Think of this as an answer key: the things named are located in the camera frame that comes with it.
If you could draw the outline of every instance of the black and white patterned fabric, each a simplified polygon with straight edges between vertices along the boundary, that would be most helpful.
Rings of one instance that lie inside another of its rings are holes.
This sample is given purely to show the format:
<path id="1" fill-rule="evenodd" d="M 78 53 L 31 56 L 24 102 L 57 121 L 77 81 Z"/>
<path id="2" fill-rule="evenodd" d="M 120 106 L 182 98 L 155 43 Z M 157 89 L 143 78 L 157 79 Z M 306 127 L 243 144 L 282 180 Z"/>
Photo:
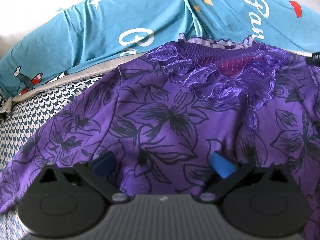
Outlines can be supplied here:
<path id="1" fill-rule="evenodd" d="M 48 90 L 15 106 L 0 126 L 0 171 L 39 127 L 101 77 Z M 0 215 L 0 240 L 20 240 L 24 235 L 16 208 Z"/>

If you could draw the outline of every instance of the purple lace trim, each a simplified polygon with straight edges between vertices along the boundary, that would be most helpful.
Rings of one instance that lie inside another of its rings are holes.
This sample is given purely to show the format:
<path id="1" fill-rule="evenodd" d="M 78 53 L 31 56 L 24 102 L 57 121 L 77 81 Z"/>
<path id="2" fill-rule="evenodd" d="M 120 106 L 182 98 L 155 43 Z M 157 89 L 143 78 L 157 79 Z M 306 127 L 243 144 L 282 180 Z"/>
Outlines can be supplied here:
<path id="1" fill-rule="evenodd" d="M 213 49 L 246 49 L 252 45 L 250 37 L 242 43 L 202 38 L 185 42 Z M 159 63 L 170 82 L 189 88 L 197 98 L 207 101 L 212 107 L 226 104 L 239 110 L 249 132 L 255 132 L 258 128 L 256 111 L 272 99 L 276 71 L 290 54 L 265 45 L 264 51 L 244 53 L 213 63 L 204 64 L 209 60 L 197 58 L 196 53 L 190 55 L 183 56 L 178 52 L 176 43 L 169 42 L 149 52 L 147 58 Z"/>

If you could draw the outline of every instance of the bed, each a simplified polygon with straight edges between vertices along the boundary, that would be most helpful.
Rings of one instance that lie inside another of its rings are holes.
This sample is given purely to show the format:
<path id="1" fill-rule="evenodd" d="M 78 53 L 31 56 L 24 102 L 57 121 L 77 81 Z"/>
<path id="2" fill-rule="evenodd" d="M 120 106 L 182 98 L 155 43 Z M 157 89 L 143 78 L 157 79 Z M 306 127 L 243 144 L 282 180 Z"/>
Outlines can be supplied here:
<path id="1" fill-rule="evenodd" d="M 0 15 L 6 17 L 0 22 L 0 171 L 46 120 L 104 73 L 175 39 L 181 32 L 232 40 L 255 35 L 258 41 L 306 56 L 320 51 L 319 0 L 259 0 L 258 5 L 257 0 L 233 0 L 235 5 L 228 4 L 228 8 L 236 10 L 241 4 L 241 29 L 231 26 L 228 15 L 222 17 L 226 25 L 220 29 L 216 27 L 220 22 L 204 17 L 213 8 L 218 16 L 226 6 L 219 7 L 219 1 L 226 0 L 149 0 L 148 4 L 142 0 L 105 0 L 105 5 L 101 1 L 0 0 L 1 4 L 10 4 L 0 8 Z M 154 15 L 141 17 L 160 3 Z M 269 30 L 277 31 L 274 23 L 279 14 L 272 13 L 278 9 L 277 4 L 291 17 L 290 26 L 279 26 L 285 30 L 281 39 L 266 35 Z M 162 17 L 157 18 L 163 8 Z M 107 18 L 99 12 L 102 9 L 108 15 L 118 14 L 118 18 Z M 68 22 L 81 17 L 83 25 Z M 106 21 L 107 28 L 95 25 L 93 18 L 100 23 Z M 117 22 L 126 24 L 115 26 Z M 50 30 L 57 24 L 61 31 L 54 37 Z M 68 42 L 59 45 L 59 39 Z M 24 234 L 15 208 L 1 215 L 0 239 L 18 240 Z"/>

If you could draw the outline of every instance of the black tag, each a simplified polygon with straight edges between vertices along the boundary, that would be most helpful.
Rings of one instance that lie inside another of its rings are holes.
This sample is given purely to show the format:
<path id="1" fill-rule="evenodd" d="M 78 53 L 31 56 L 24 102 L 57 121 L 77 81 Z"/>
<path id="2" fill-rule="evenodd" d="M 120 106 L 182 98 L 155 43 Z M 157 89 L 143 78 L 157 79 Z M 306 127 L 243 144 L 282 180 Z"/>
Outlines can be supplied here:
<path id="1" fill-rule="evenodd" d="M 320 62 L 320 52 L 312 53 L 312 60 L 314 62 Z"/>

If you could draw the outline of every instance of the red shape print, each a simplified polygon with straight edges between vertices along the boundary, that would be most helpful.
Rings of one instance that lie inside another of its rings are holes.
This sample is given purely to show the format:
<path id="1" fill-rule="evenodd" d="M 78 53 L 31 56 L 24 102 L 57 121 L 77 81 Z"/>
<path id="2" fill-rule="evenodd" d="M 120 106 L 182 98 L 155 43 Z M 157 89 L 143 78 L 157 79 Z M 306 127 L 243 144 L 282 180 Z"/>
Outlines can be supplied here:
<path id="1" fill-rule="evenodd" d="M 292 7 L 294 8 L 294 11 L 298 18 L 302 16 L 302 8 L 300 4 L 298 4 L 296 1 L 290 1 Z"/>

